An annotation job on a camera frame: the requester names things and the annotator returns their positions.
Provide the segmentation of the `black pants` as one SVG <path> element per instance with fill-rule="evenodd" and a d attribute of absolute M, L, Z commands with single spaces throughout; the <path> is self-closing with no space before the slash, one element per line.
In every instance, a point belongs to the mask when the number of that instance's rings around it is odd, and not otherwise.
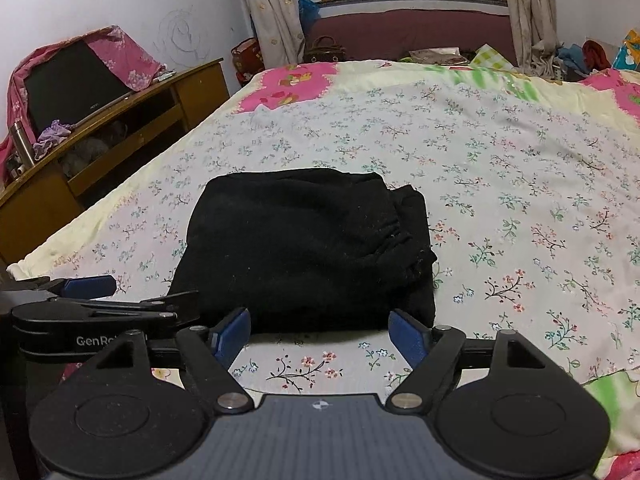
<path fill-rule="evenodd" d="M 210 180 L 170 285 L 206 324 L 237 308 L 256 332 L 384 330 L 435 318 L 423 195 L 378 174 L 294 169 Z"/>

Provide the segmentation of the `floral bed quilt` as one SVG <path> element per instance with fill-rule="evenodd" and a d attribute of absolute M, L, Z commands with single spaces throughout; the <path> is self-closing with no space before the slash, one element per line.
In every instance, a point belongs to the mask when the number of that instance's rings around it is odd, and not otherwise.
<path fill-rule="evenodd" d="M 378 174 L 424 197 L 425 326 L 465 333 L 457 385 L 428 414 L 394 414 L 385 401 L 411 367 L 388 319 L 287 334 L 250 321 L 229 372 L 254 410 L 212 414 L 186 390 L 179 330 L 128 330 L 35 404 L 24 429 L 38 476 L 637 478 L 636 123 L 605 92 L 489 70 L 369 61 L 276 78 L 272 98 L 250 84 L 14 263 L 17 286 L 111 275 L 99 300 L 166 296 L 210 180 Z"/>

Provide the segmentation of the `wooden tv cabinet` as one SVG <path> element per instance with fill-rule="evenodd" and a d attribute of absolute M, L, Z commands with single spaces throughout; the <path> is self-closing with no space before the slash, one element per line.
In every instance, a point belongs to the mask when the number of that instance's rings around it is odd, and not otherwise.
<path fill-rule="evenodd" d="M 215 60 L 84 120 L 1 193 L 1 263 L 24 258 L 228 99 L 221 60 Z"/>

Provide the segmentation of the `purple crumpled cloth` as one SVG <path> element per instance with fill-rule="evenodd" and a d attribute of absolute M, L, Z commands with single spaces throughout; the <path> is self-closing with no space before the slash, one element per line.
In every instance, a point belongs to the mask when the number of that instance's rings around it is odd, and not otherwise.
<path fill-rule="evenodd" d="M 73 133 L 74 126 L 67 125 L 55 119 L 51 125 L 43 130 L 38 139 L 32 144 L 34 159 L 41 160 L 54 148 L 65 142 Z"/>

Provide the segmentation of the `steel thermos bottle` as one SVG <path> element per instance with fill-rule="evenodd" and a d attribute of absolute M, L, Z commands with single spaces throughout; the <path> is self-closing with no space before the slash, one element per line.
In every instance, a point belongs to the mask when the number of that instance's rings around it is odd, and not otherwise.
<path fill-rule="evenodd" d="M 16 149 L 21 163 L 26 168 L 35 166 L 34 153 L 32 152 L 32 144 L 20 120 L 16 120 L 10 128 L 10 137 Z"/>

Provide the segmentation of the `black television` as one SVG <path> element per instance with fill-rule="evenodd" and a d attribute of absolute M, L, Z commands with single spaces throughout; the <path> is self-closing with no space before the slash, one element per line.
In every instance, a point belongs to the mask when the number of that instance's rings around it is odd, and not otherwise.
<path fill-rule="evenodd" d="M 36 138 L 55 119 L 75 125 L 129 93 L 85 41 L 76 41 L 35 66 L 25 78 L 25 88 Z"/>

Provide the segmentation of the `pink floral cloth cover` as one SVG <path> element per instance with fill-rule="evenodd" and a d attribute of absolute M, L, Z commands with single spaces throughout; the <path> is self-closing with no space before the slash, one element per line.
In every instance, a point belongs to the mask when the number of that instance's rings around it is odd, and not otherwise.
<path fill-rule="evenodd" d="M 116 25 L 40 47 L 12 72 L 6 125 L 21 126 L 34 159 L 66 140 L 75 125 L 166 70 Z"/>

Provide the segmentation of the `red gift bag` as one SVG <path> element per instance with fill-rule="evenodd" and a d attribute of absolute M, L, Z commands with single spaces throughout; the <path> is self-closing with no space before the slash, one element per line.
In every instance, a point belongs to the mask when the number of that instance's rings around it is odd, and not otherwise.
<path fill-rule="evenodd" d="M 236 79 L 241 87 L 244 87 L 255 75 L 265 70 L 262 51 L 256 38 L 248 38 L 232 48 L 231 57 Z"/>

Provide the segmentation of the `brown handbag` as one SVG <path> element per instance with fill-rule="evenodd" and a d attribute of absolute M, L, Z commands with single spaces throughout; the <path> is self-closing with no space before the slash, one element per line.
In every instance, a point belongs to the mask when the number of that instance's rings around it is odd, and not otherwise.
<path fill-rule="evenodd" d="M 305 63 L 317 62 L 344 62 L 346 50 L 331 36 L 320 36 L 312 44 L 306 47 L 303 55 Z"/>

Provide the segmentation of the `green checked cloth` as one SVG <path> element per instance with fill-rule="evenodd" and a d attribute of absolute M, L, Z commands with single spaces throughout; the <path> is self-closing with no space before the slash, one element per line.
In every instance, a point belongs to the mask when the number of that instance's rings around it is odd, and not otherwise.
<path fill-rule="evenodd" d="M 489 44 L 484 44 L 484 46 L 476 50 L 470 65 L 490 68 L 491 70 L 503 70 L 504 72 L 513 72 L 515 70 L 514 65 Z"/>

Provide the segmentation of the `blue plastic bag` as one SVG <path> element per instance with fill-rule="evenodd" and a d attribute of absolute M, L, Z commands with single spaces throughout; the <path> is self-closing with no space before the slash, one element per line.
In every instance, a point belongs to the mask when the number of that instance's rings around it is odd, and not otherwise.
<path fill-rule="evenodd" d="M 314 23 L 320 18 L 320 6 L 312 0 L 297 0 L 299 21 L 303 33 L 308 35 Z"/>

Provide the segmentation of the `pile of clothes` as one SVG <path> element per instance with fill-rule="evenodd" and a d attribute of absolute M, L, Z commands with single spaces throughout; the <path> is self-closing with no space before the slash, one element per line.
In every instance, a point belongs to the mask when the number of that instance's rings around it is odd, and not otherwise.
<path fill-rule="evenodd" d="M 591 39 L 586 40 L 582 46 L 572 44 L 570 47 L 559 47 L 556 59 L 560 63 L 563 79 L 569 82 L 581 81 L 594 70 L 600 72 L 612 67 L 605 48 L 600 42 Z"/>

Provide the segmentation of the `left beige curtain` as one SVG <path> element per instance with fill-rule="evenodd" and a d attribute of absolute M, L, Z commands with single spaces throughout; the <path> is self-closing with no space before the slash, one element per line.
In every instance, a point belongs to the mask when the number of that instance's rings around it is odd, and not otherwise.
<path fill-rule="evenodd" d="M 265 68 L 298 64 L 305 35 L 298 0 L 245 0 L 262 50 Z"/>

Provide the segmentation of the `beige curtain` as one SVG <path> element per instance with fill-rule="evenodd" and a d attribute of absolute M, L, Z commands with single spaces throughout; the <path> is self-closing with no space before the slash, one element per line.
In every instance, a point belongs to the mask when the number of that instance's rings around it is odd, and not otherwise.
<path fill-rule="evenodd" d="M 305 35 L 298 0 L 245 0 L 262 50 L 265 68 L 298 64 Z"/>
<path fill-rule="evenodd" d="M 518 68 L 526 75 L 553 76 L 559 47 L 555 0 L 506 0 Z"/>

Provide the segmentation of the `colourful cartoon bag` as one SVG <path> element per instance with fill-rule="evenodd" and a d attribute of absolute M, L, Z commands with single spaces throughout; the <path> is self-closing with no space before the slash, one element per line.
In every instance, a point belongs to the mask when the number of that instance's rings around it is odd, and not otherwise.
<path fill-rule="evenodd" d="M 631 29 L 620 46 L 612 67 L 616 70 L 633 70 L 638 72 L 640 67 L 640 34 L 637 29 Z"/>

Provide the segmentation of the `right beige curtain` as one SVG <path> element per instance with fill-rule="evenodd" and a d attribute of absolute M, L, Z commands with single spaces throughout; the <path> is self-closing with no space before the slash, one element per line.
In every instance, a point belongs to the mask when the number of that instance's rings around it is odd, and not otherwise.
<path fill-rule="evenodd" d="M 506 0 L 518 68 L 526 75 L 553 76 L 559 47 L 555 0 Z"/>

